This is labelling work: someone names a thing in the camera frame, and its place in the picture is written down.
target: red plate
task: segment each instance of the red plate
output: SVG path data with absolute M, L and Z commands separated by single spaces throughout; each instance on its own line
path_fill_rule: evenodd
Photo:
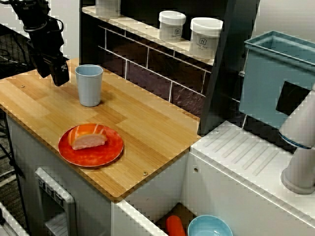
M 107 141 L 104 145 L 73 150 L 68 143 L 68 134 L 72 129 L 65 132 L 61 137 L 58 149 L 60 155 L 74 165 L 82 167 L 101 166 L 116 159 L 123 151 L 124 142 L 120 135 L 115 130 L 106 126 L 104 126 L 104 129 Z

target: wooden countertop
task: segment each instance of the wooden countertop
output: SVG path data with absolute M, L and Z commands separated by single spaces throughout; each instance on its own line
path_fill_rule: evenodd
M 74 72 L 78 59 L 68 66 L 70 81 L 61 87 L 36 70 L 0 80 L 0 108 L 62 160 L 58 141 L 68 129 L 92 122 L 116 130 L 125 145 L 116 162 L 97 169 L 69 163 L 110 200 L 125 198 L 200 138 L 198 117 L 106 69 L 101 103 L 80 105 Z

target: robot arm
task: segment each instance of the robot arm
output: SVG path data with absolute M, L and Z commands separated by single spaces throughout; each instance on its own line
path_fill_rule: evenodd
M 24 24 L 24 31 L 30 35 L 28 49 L 31 60 L 41 77 L 52 75 L 56 86 L 69 81 L 68 66 L 60 52 L 64 44 L 61 32 L 63 23 L 48 16 L 50 8 L 46 0 L 8 0 Z

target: jar lid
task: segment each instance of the jar lid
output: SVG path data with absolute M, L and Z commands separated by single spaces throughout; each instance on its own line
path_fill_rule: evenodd
M 162 11 L 159 13 L 158 20 L 170 25 L 183 25 L 186 21 L 186 16 L 177 11 Z
M 208 17 L 196 17 L 191 20 L 190 29 L 196 33 L 219 37 L 223 21 Z

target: salmon slice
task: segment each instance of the salmon slice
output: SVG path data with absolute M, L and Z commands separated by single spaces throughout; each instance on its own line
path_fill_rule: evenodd
M 74 150 L 104 145 L 106 141 L 104 126 L 98 124 L 81 124 L 68 135 L 68 143 Z

